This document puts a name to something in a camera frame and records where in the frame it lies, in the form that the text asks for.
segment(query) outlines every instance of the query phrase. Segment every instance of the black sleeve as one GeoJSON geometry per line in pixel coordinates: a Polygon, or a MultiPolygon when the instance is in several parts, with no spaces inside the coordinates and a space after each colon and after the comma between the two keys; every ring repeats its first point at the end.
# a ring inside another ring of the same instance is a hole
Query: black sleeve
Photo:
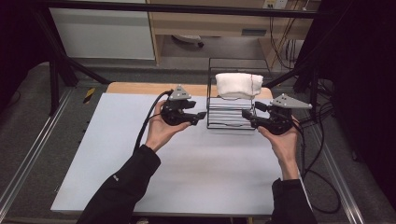
{"type": "Polygon", "coordinates": [[[145,195],[160,158],[145,145],[96,191],[77,224],[127,224],[135,204],[145,195]]]}
{"type": "Polygon", "coordinates": [[[271,223],[317,223],[299,179],[276,180],[273,184],[273,194],[274,212],[271,223]]]}

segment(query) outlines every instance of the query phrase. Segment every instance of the table surface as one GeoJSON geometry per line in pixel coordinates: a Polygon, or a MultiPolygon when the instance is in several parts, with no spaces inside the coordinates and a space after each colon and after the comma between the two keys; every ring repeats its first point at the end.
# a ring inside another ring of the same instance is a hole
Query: table surface
{"type": "MultiPolygon", "coordinates": [[[[164,91],[174,89],[176,83],[135,83],[135,82],[113,82],[108,85],[107,93],[131,93],[131,94],[160,94],[164,91]]],[[[206,85],[181,84],[182,87],[191,95],[206,96],[206,85]]],[[[218,91],[216,85],[212,86],[211,94],[216,96],[218,91]]],[[[256,96],[256,99],[272,99],[273,95],[268,88],[262,88],[262,92],[256,96]]]]}
{"type": "MultiPolygon", "coordinates": [[[[125,85],[136,86],[115,83],[108,90],[125,85]]],[[[154,86],[164,91],[166,84],[154,86]]],[[[197,102],[190,113],[205,111],[206,98],[194,97],[196,92],[189,85],[183,87],[197,102]]],[[[156,96],[102,95],[52,211],[71,214],[84,209],[100,185],[131,156],[135,137],[156,96]]],[[[269,99],[260,101],[268,104],[269,99]]],[[[136,205],[137,215],[257,217],[272,213],[271,185],[281,172],[270,143],[259,133],[208,130],[201,120],[176,134],[158,155],[162,165],[136,205]]]]}

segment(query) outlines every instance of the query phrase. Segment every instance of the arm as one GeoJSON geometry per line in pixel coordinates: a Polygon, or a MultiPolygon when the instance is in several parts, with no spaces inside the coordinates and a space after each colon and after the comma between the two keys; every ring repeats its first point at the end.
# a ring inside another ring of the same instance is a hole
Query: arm
{"type": "Polygon", "coordinates": [[[299,179],[296,160],[297,130],[293,127],[281,135],[273,135],[263,127],[258,130],[271,142],[283,176],[283,181],[278,179],[273,184],[272,223],[317,223],[299,179]]]}
{"type": "MultiPolygon", "coordinates": [[[[160,114],[163,103],[156,104],[155,115],[160,114]]],[[[145,195],[151,176],[161,164],[155,152],[188,126],[188,122],[169,126],[161,116],[151,118],[146,144],[96,191],[77,224],[129,223],[135,204],[145,195]]]]}

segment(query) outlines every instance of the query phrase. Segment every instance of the person's right hand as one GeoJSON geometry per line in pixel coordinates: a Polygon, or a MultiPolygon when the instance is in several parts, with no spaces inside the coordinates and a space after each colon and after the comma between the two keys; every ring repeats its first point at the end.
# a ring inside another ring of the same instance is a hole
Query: person's right hand
{"type": "Polygon", "coordinates": [[[299,177],[296,160],[297,130],[292,127],[281,135],[274,135],[262,126],[259,126],[257,130],[271,142],[282,169],[283,180],[297,179],[299,177]]]}

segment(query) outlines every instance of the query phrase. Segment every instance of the folded cloth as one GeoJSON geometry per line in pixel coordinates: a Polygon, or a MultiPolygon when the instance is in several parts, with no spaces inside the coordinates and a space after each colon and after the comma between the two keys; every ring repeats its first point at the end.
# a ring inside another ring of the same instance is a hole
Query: folded cloth
{"type": "Polygon", "coordinates": [[[247,73],[216,75],[219,96],[222,98],[254,99],[262,91],[262,76],[247,73]]]}

